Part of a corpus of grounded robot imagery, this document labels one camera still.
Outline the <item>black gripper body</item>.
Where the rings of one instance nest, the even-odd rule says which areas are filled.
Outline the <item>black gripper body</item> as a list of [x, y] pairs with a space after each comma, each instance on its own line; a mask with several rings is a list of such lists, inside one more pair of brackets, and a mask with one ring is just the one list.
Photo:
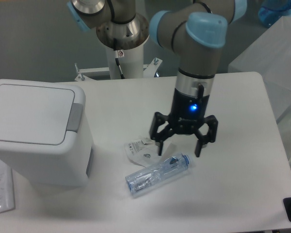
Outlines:
[[205, 124], [205, 112], [209, 100], [208, 95], [204, 95], [205, 88], [197, 89], [197, 96], [186, 95], [175, 89], [168, 116], [168, 135], [175, 134], [201, 136], [199, 129]]

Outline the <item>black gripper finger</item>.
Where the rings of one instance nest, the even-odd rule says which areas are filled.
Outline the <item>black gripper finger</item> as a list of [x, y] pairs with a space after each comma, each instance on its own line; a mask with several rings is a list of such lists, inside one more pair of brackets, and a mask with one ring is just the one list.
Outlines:
[[169, 116], [155, 112], [149, 130], [150, 139], [159, 145], [158, 155], [162, 155], [164, 141], [175, 134], [169, 124]]
[[[204, 124], [208, 126], [208, 131], [205, 135], [199, 131], [199, 128], [201, 128]], [[206, 146], [208, 143], [215, 142], [217, 129], [218, 120], [214, 115], [203, 118], [201, 125], [197, 128], [197, 132], [195, 133], [195, 136], [197, 137], [197, 144], [194, 151], [196, 157], [200, 157], [201, 150], [204, 146]]]

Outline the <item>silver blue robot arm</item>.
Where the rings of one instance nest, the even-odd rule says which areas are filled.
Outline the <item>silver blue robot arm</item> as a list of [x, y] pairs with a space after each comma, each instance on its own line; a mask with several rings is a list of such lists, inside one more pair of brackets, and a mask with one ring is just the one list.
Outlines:
[[143, 76], [143, 46], [152, 39], [180, 58], [171, 111], [156, 112], [150, 138], [160, 146], [178, 135], [195, 135], [195, 155], [216, 139], [218, 120], [206, 116], [226, 31], [247, 9], [244, 0], [195, 0], [174, 12], [159, 11], [150, 21], [133, 0], [70, 0], [67, 7], [82, 31], [95, 29], [106, 48], [112, 79]]

